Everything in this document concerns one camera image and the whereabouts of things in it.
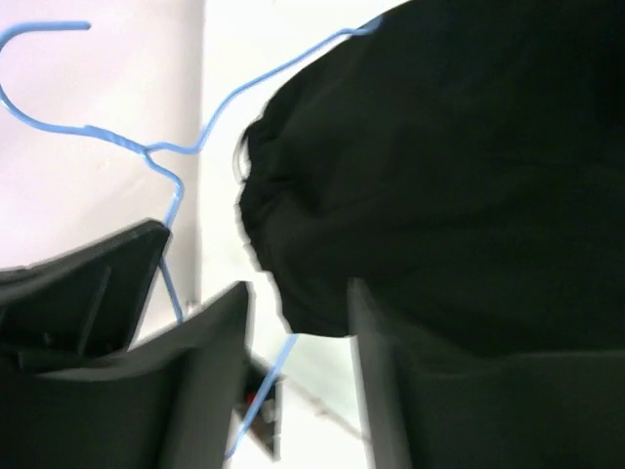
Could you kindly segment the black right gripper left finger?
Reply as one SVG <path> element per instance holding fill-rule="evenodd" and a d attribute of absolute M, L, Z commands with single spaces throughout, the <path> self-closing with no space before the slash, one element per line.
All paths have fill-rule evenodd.
<path fill-rule="evenodd" d="M 244 374 L 244 282 L 91 367 L 1 376 L 4 468 L 219 468 Z"/>

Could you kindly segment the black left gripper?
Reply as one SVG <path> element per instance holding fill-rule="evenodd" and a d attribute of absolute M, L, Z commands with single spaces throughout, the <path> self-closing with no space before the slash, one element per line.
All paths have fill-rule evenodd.
<path fill-rule="evenodd" d="M 1 274 L 1 368 L 46 372 L 126 350 L 170 232 L 146 220 Z"/>

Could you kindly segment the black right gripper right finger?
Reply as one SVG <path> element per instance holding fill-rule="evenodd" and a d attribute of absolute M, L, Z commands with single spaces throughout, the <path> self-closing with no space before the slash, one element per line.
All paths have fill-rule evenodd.
<path fill-rule="evenodd" d="M 624 355 L 482 360 L 349 289 L 379 468 L 620 468 Z"/>

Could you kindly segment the black trousers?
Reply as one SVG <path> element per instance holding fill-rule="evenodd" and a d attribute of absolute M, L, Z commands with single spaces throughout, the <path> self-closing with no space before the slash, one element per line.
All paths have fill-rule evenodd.
<path fill-rule="evenodd" d="M 244 132 L 238 207 L 295 333 L 353 278 L 481 355 L 624 344 L 624 5 L 409 1 Z"/>

